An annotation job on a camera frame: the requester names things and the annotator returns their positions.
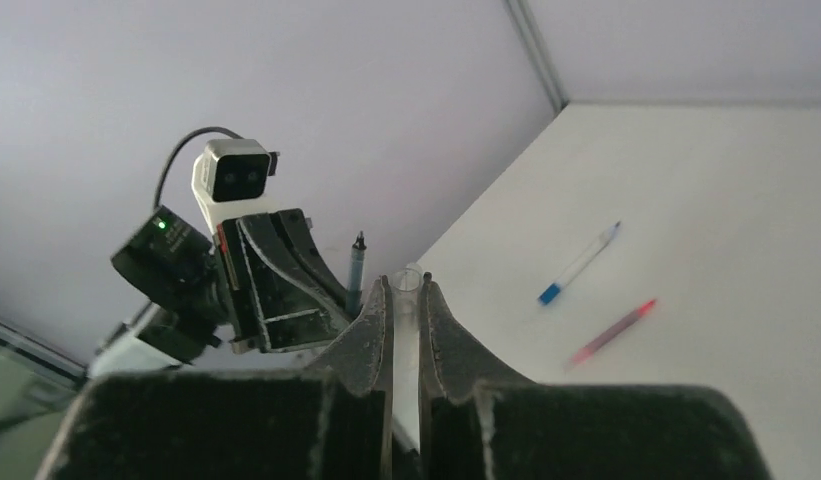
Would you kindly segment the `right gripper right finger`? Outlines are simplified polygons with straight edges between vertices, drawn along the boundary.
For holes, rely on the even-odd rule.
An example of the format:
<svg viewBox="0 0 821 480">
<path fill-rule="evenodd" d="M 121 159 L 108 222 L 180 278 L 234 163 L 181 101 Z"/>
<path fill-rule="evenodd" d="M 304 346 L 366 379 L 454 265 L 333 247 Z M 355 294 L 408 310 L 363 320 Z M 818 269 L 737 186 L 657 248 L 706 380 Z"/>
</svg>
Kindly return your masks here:
<svg viewBox="0 0 821 480">
<path fill-rule="evenodd" d="M 427 479 L 767 479 L 743 415 L 696 385 L 546 385 L 489 351 L 425 274 L 419 431 Z"/>
</svg>

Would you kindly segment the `pink gel pen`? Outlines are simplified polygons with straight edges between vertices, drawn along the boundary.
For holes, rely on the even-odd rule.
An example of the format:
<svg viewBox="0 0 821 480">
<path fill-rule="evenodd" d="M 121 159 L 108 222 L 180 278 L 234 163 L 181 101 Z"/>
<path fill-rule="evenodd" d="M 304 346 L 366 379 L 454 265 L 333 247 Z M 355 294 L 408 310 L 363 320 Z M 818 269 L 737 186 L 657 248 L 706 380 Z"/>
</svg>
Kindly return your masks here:
<svg viewBox="0 0 821 480">
<path fill-rule="evenodd" d="M 657 299 L 651 299 L 627 313 L 625 316 L 597 335 L 594 339 L 589 341 L 586 345 L 578 349 L 566 362 L 565 368 L 574 368 L 591 358 L 625 330 L 646 317 L 653 310 L 656 304 Z"/>
</svg>

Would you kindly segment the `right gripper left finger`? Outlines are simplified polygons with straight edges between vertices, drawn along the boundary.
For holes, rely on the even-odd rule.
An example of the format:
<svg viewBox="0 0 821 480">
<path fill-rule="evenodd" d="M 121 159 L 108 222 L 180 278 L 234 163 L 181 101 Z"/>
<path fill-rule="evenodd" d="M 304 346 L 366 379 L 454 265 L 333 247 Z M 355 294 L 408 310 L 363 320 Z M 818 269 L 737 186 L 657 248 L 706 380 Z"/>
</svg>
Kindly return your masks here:
<svg viewBox="0 0 821 480">
<path fill-rule="evenodd" d="M 92 381 L 40 479 L 389 479 L 394 302 L 387 277 L 302 369 L 158 371 Z"/>
</svg>

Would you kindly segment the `black gel pen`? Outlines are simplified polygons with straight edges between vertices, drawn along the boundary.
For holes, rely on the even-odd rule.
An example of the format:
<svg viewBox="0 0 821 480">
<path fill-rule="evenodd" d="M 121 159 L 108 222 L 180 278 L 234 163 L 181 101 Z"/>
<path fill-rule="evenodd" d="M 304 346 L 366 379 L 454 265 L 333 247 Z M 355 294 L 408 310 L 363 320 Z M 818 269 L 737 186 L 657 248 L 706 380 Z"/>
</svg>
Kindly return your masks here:
<svg viewBox="0 0 821 480">
<path fill-rule="evenodd" d="M 360 231 L 351 247 L 349 275 L 346 288 L 345 311 L 351 318 L 356 318 L 361 309 L 366 249 L 364 232 Z"/>
</svg>

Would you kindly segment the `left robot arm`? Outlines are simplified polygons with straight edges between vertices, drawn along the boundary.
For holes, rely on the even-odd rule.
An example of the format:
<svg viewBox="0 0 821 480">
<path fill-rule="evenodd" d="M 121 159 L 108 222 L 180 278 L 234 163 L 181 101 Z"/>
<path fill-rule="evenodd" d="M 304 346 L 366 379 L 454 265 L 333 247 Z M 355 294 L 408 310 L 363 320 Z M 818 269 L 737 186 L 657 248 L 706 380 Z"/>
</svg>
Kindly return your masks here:
<svg viewBox="0 0 821 480">
<path fill-rule="evenodd" d="M 322 347 L 353 321 L 299 209 L 222 221 L 210 237 L 165 206 L 112 256 L 148 303 L 103 343 L 90 379 L 190 365 L 223 341 L 232 351 L 286 353 Z"/>
</svg>

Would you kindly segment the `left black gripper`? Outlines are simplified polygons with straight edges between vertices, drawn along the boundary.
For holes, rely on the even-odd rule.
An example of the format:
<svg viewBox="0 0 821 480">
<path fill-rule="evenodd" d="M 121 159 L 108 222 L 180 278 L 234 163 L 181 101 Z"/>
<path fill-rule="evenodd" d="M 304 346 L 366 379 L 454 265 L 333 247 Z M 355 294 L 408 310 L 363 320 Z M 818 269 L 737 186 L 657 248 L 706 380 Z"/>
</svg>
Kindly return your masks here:
<svg viewBox="0 0 821 480">
<path fill-rule="evenodd" d="M 235 354 L 321 347 L 350 326 L 347 291 L 301 209 L 224 220 L 213 240 Z"/>
</svg>

